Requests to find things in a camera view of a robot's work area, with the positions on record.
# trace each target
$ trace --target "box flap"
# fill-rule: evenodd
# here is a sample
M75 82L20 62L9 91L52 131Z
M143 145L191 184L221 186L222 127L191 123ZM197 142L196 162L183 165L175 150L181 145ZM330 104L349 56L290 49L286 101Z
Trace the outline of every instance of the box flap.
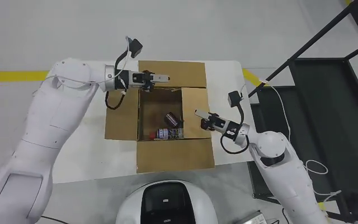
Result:
M170 76L169 82L156 83L157 87L206 87L205 63L140 60L139 71L144 70Z
M214 168L211 139L137 142L137 173Z
M200 128L201 118L195 109L209 112L208 91L205 88L182 88L184 138L211 138L210 131Z
M121 98L121 91L111 91L108 104L115 106ZM138 98L137 88L127 90L121 106L116 110L107 108L105 139L136 140L138 126Z

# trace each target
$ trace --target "black cable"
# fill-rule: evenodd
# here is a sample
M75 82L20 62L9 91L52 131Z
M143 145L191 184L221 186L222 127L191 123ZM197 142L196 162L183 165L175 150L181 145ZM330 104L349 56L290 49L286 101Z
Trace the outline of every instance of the black cable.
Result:
M239 124L239 128L241 128L242 124L244 123L244 111L242 110L240 104L237 106L237 109L239 109L239 113L241 117L240 124Z
M231 155L240 154L240 153L243 153L244 151L246 151L246 150L248 149L249 144L250 144L250 142L249 142L249 140L248 140L248 136L245 136L245 137L246 137L246 142L247 142L245 148L244 148L243 150L240 150L240 151L237 151L237 152L230 152L230 151L228 151L228 150L224 147L224 145L223 145L224 135L222 135L222 136L220 137L220 144L221 144L223 150L224 150L226 153L231 154Z
M122 94L122 97L121 97L121 99L119 100L119 103L118 103L115 107L112 107L112 106L110 106L110 105L108 104L108 96L109 96L109 94L110 94L110 93L107 91L107 92L106 92L106 97L105 97L105 104L106 104L106 106L107 106L108 109L116 110L116 109L119 108L120 105L122 104L125 95Z
M117 67L118 67L118 64L120 63L121 60L123 60L126 56L127 56L127 53L128 53L128 49L123 52L116 60L116 62L114 63L114 70L115 70L115 73L114 75L117 74Z
M284 208L282 208L282 214L284 215L284 217L285 217L285 219L286 219L286 222L287 222L287 224L290 224L290 222L289 222L289 220L288 220L288 218L286 217L286 215L285 215L285 212L284 212Z
M63 223L63 224L68 224L67 222L57 220L55 218L51 218L51 217L47 217L47 216L41 216L41 218L47 218L48 220L53 220L53 221L60 222L60 223Z
M118 74L118 64L120 63L120 61L121 60L123 60L126 56L127 56L127 53L128 53L128 50L129 49L127 49L125 52L123 52L118 58L117 58L117 60L116 60L116 62L114 63L114 75L117 75ZM121 97L121 99L119 100L119 103L115 106L115 107L112 107L112 106L110 106L109 104L108 104L108 96L109 96L109 92L107 91L106 92L106 98L105 98L105 104L106 104L106 106L107 106L107 108L108 109L111 109L111 110L116 110L116 109L118 109L119 107L120 107L120 105L122 104L122 102L123 102L123 99L124 99L124 97L125 97L125 94L122 94L122 97Z

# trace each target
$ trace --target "white table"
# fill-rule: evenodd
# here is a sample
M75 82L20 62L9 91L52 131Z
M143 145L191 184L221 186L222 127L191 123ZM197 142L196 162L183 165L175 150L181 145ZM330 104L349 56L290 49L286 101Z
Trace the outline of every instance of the white table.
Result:
M240 114L230 108L228 93L240 90L245 84L241 65L235 61L198 61L205 63L210 112L239 123ZM114 62L88 62L91 66ZM138 61L128 62L126 69L138 71ZM255 128L246 87L241 106L244 122ZM105 94L98 90L80 126L63 146L53 170L54 183L112 178L136 174L136 141L104 139L106 106ZM248 151L239 155L227 154L220 145L220 133L212 132L212 143L216 165L252 161ZM230 139L224 138L230 151L241 148Z

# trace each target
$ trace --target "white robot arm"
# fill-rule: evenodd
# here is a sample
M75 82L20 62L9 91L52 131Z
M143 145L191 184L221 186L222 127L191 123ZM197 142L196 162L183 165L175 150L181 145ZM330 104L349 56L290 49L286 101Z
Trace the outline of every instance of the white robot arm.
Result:
M129 44L132 57L140 49L141 45L133 50ZM126 51L119 60L128 54ZM168 76L150 72L122 71L118 76L119 60L114 66L103 64L93 69L81 60L69 58L51 69L32 101L22 139L9 162L0 168L1 223L39 220L51 195L56 157L79 126L98 87L103 92L130 87L150 91L156 82L169 80ZM76 91L64 91L60 85Z
M249 150L269 190L285 208L293 224L327 224L315 199L312 181L290 142L282 133L257 133L243 123L241 98L238 91L229 93L230 106L237 106L240 111L240 124L218 114L196 110L195 114L202 118L201 127L216 130L244 148L229 152L223 147L228 153Z

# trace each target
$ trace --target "cardboard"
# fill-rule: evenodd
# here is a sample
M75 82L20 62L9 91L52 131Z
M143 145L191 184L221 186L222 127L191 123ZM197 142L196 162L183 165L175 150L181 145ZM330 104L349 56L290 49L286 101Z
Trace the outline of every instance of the cardboard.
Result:
M211 139L137 143L137 173L214 168Z
M158 83L157 87L206 87L205 63L140 60L138 66L140 72L148 70L170 76L169 82Z
M129 89L117 110L107 109L106 139L137 141L137 172L214 168L211 133L200 128L195 109L209 111L204 63L139 61L139 70L170 76L152 92ZM115 106L120 91L109 94ZM184 139L153 141L159 128L170 128L167 113L183 120Z
M209 111L208 92L205 88L182 88L184 138L211 138L211 133L200 128L201 118L195 109Z
M178 119L182 117L181 90L155 88L153 92L140 92L138 140L150 140L150 133L159 128L170 128L164 117L172 112Z
M136 140L138 127L138 89L131 88L117 110L107 108L105 139ZM115 106L121 98L121 91L111 91L108 104Z

